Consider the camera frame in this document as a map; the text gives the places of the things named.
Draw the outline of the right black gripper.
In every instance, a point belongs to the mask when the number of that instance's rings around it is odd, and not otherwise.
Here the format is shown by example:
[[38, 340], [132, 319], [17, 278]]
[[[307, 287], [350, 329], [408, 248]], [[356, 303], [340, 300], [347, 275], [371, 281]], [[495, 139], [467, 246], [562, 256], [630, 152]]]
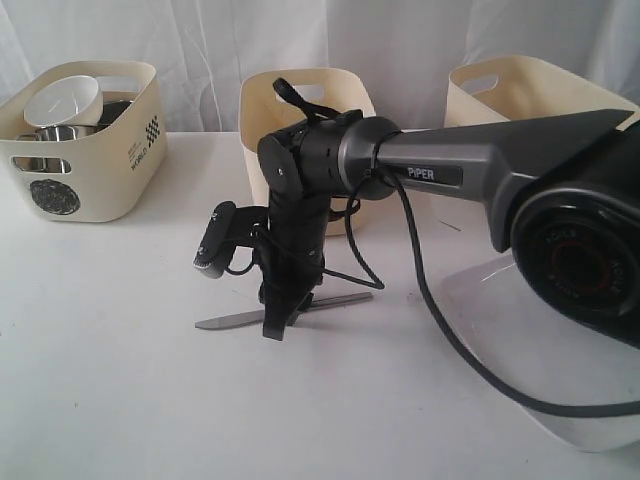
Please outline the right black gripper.
[[239, 207], [230, 201], [227, 209], [227, 257], [232, 259], [238, 248], [251, 251], [247, 267], [229, 267], [227, 273], [239, 276], [260, 269], [263, 336], [282, 341], [285, 329], [309, 309], [311, 291], [322, 282], [330, 197], [305, 194], [292, 201], [271, 193], [266, 207]]

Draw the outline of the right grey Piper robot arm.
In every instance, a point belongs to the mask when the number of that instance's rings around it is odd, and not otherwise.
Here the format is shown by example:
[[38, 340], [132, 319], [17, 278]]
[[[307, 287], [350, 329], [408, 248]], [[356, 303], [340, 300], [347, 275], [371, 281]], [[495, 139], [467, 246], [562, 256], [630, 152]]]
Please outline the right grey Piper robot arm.
[[484, 207], [490, 241], [531, 289], [571, 320], [639, 343], [639, 124], [626, 110], [402, 131], [349, 111], [263, 135], [269, 187], [263, 333], [280, 340], [319, 284], [335, 197], [397, 188]]

